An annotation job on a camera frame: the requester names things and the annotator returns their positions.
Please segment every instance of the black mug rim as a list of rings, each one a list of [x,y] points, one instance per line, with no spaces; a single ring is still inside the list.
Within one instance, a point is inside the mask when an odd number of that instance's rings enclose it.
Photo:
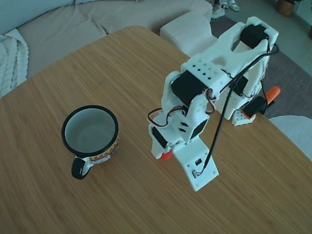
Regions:
[[[100,110],[103,110],[105,112],[107,112],[113,119],[114,121],[114,124],[115,124],[115,133],[114,133],[114,136],[112,138],[112,140],[105,146],[103,147],[102,149],[98,150],[98,151],[95,151],[95,152],[91,152],[91,153],[84,153],[84,152],[79,152],[77,150],[74,150],[72,147],[70,147],[70,145],[67,143],[67,140],[66,140],[66,137],[65,137],[65,129],[66,129],[66,126],[69,122],[69,120],[75,115],[77,114],[78,112],[82,111],[82,110],[85,110],[85,109],[100,109]],[[92,156],[96,156],[96,155],[99,155],[103,152],[105,152],[107,149],[109,149],[113,143],[116,141],[116,138],[117,138],[117,135],[118,135],[118,122],[117,122],[117,119],[115,117],[115,115],[113,114],[113,112],[111,112],[109,109],[103,107],[103,106],[99,106],[99,105],[87,105],[87,106],[82,106],[82,107],[79,107],[78,109],[74,110],[72,113],[69,114],[69,116],[65,119],[64,123],[63,123],[63,126],[62,126],[62,131],[61,131],[61,135],[62,135],[62,140],[63,140],[63,143],[65,145],[65,147],[70,151],[72,152],[73,154],[75,154],[77,157],[80,157],[80,158],[85,158],[85,157],[92,157]]]

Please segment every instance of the knitted blanket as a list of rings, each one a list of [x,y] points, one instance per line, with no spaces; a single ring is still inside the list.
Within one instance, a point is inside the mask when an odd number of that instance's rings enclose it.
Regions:
[[[0,98],[26,81],[28,46],[17,29],[0,35]]]

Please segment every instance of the white sneaker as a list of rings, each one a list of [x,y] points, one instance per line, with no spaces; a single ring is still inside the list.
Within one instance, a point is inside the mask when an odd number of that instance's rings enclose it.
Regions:
[[[217,18],[222,17],[224,15],[225,15],[224,6],[223,5],[219,5],[219,4],[215,4],[213,6],[213,13],[211,15],[211,18],[212,19],[217,19]]]
[[[224,8],[228,9],[229,5],[225,0],[220,0],[219,1],[219,5],[224,6]]]
[[[239,6],[236,4],[235,0],[226,0],[228,7],[233,11],[239,11]]]

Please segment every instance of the black mug handle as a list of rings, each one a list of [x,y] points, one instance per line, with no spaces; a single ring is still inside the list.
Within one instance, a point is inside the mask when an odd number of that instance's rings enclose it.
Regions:
[[[84,179],[88,175],[92,166],[86,165],[86,161],[80,157],[76,157],[72,165],[72,176],[76,179]]]

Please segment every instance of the sofa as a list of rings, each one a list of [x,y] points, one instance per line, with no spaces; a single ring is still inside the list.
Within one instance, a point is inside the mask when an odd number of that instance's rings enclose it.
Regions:
[[[197,11],[210,20],[205,0],[4,0],[0,3],[0,35],[17,28],[29,48],[27,78],[127,26],[141,25],[159,34],[175,18]]]

